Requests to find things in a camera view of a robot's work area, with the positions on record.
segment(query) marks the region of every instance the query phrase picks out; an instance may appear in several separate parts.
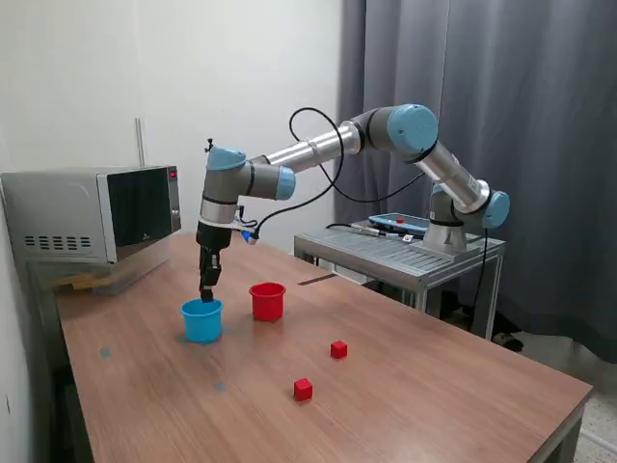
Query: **microwave window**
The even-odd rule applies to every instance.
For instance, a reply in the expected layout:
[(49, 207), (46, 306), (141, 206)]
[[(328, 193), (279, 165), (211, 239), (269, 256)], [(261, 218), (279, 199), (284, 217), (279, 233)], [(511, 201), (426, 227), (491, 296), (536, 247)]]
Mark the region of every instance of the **microwave window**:
[(118, 259), (172, 233), (167, 169), (107, 176)]

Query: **cable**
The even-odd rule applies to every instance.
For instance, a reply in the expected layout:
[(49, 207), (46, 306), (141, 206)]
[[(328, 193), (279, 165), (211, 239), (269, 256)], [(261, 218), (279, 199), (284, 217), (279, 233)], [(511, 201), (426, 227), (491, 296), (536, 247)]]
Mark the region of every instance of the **cable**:
[(484, 253), (482, 254), (482, 266), (480, 267), (480, 276), (478, 277), (478, 286), (475, 289), (475, 297), (473, 298), (473, 310), (478, 303), (478, 296), (480, 295), (480, 287), (482, 286), (482, 278), (484, 277), (484, 266), (486, 265), (486, 252), (489, 248), (489, 231), (484, 229)]
[(338, 131), (338, 127), (336, 126), (335, 122), (332, 119), (330, 119), (330, 117), (326, 113), (324, 113), (323, 111), (320, 111), (317, 108), (313, 108), (312, 106), (305, 106), (303, 108), (297, 109), (289, 117), (289, 131), (295, 137), (295, 134), (294, 134), (294, 131), (293, 131), (293, 121), (296, 118), (296, 116), (298, 116), (300, 113), (304, 113), (306, 111), (311, 111), (313, 113), (317, 113), (317, 114), (321, 115), (326, 121), (328, 121), (328, 123), (332, 126), (332, 128), (336, 132), (336, 136), (338, 137), (338, 145), (340, 147), (340, 163), (338, 164), (338, 169), (336, 170), (335, 178), (334, 178), (334, 180), (332, 180), (330, 182), (330, 184), (321, 193), (313, 196), (309, 200), (306, 200), (303, 203), (299, 203), (299, 204), (296, 204), (296, 205), (293, 205), (293, 206), (290, 206), (290, 207), (285, 207), (283, 209), (275, 210), (274, 212), (266, 215), (263, 219), (261, 219), (261, 222), (259, 222), (257, 224), (257, 226), (255, 227), (255, 230), (251, 234), (251, 237), (253, 239), (259, 239), (259, 232), (261, 231), (261, 227), (263, 227), (263, 224), (265, 224), (272, 217), (275, 217), (275, 216), (277, 216), (279, 214), (283, 214), (284, 212), (287, 212), (289, 210), (299, 209), (300, 207), (304, 207), (305, 205), (314, 203), (319, 198), (324, 196), (326, 193), (328, 193), (333, 188), (333, 186), (335, 186), (335, 182), (338, 180), (338, 177), (340, 176), (340, 171), (342, 170), (342, 167), (343, 167), (343, 160), (345, 158), (344, 157), (344, 155), (345, 155), (345, 153), (344, 153), (345, 152), (345, 146), (343, 144), (343, 137), (340, 135), (340, 132)]
[(351, 225), (350, 224), (330, 224), (329, 226), (327, 226), (327, 229), (331, 229), (332, 227), (347, 227), (351, 229)]
[[(296, 135), (296, 132), (294, 132), (293, 127), (291, 126), (291, 123), (289, 124), (289, 132), (291, 133), (291, 136), (293, 138), (296, 139), (296, 142), (300, 141), (300, 138)], [(334, 188), (334, 190), (336, 190), (340, 195), (342, 195), (343, 197), (347, 198), (349, 201), (353, 201), (354, 203), (363, 203), (363, 204), (369, 204), (369, 203), (378, 203), (380, 201), (384, 201), (387, 200), (389, 198), (391, 198), (394, 195), (399, 194), (401, 191), (403, 191), (405, 188), (407, 188), (408, 186), (410, 186), (412, 183), (414, 183), (416, 180), (418, 180), (420, 177), (424, 176), (423, 172), (420, 172), (417, 176), (415, 176), (414, 178), (412, 178), (410, 181), (408, 181), (407, 183), (405, 183), (403, 186), (401, 186), (399, 189), (388, 193), (386, 196), (384, 196), (383, 198), (377, 198), (374, 200), (359, 200), (358, 198), (352, 198), (351, 196), (349, 196), (347, 193), (341, 191), (336, 185), (336, 179), (332, 180), (330, 178), (330, 176), (328, 175), (328, 173), (326, 172), (326, 169), (324, 169), (324, 166), (322, 166), (321, 164), (319, 164), (319, 169), (321, 169), (321, 172), (324, 173), (324, 176), (326, 176), (326, 178), (328, 179), (328, 182), (332, 185), (332, 187)]]
[(387, 200), (389, 198), (391, 198), (394, 195), (399, 194), (401, 191), (403, 191), (405, 188), (407, 188), (408, 186), (411, 186), (412, 183), (414, 183), (416, 180), (418, 180), (419, 178), (424, 176), (423, 172), (420, 172), (417, 176), (415, 176), (414, 178), (412, 178), (411, 180), (409, 180), (407, 183), (405, 183), (403, 186), (401, 186), (400, 188), (398, 188), (397, 190), (392, 191), (391, 193), (388, 193), (386, 196), (384, 196), (383, 198), (377, 198), (375, 200), (359, 200), (358, 198), (352, 198), (351, 196), (349, 196), (348, 194), (340, 191), (340, 189), (334, 185), (333, 181), (330, 179), (330, 176), (328, 175), (328, 173), (326, 172), (326, 170), (324, 169), (324, 166), (322, 166), (321, 164), (319, 165), (319, 168), (321, 169), (321, 172), (324, 173), (324, 176), (326, 176), (326, 178), (328, 179), (328, 181), (334, 186), (335, 190), (340, 193), (342, 196), (344, 196), (345, 198), (347, 198), (350, 201), (353, 201), (354, 203), (363, 203), (363, 204), (368, 204), (368, 203), (378, 203), (380, 201), (384, 201)]

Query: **wooden table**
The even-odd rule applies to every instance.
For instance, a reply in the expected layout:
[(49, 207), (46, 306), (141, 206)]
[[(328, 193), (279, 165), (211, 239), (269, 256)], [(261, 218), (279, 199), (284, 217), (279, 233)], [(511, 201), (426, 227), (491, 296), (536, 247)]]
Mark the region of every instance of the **wooden table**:
[[(198, 250), (174, 236), (123, 293), (58, 296), (97, 463), (572, 461), (589, 385), (263, 243), (234, 237), (224, 334), (186, 342)], [(266, 280), (287, 287), (276, 323), (251, 316), (248, 287)]]

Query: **white wall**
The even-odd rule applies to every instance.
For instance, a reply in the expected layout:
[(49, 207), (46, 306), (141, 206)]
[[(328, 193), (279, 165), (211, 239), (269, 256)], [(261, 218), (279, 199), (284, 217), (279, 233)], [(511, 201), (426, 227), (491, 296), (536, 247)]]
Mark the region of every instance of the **white wall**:
[(130, 2), (0, 2), (0, 121), (17, 169), (135, 165)]
[[(294, 143), (287, 119), (311, 105), (336, 118), (340, 2), (334, 0), (137, 0), (148, 162), (178, 166), (183, 230), (197, 225), (203, 148), (249, 157)], [(330, 130), (318, 115), (297, 133)], [(299, 175), (288, 202), (247, 200), (246, 217), (299, 203), (327, 186), (318, 169)], [(328, 225), (332, 195), (268, 222), (262, 238), (290, 251), (293, 235)]]
[[(0, 125), (0, 170), (8, 164)], [(27, 330), (22, 330), (25, 310), (0, 203), (0, 462), (27, 462), (34, 454), (32, 400), (24, 347), (28, 340), (24, 333)]]

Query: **blue cup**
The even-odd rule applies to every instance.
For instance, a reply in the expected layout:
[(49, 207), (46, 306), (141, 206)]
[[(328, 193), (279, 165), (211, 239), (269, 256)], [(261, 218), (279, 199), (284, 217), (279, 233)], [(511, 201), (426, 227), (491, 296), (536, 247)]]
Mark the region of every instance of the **blue cup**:
[(223, 321), (221, 310), (223, 301), (214, 299), (210, 302), (202, 302), (190, 299), (180, 306), (184, 315), (184, 334), (187, 340), (192, 342), (213, 342), (221, 336)]

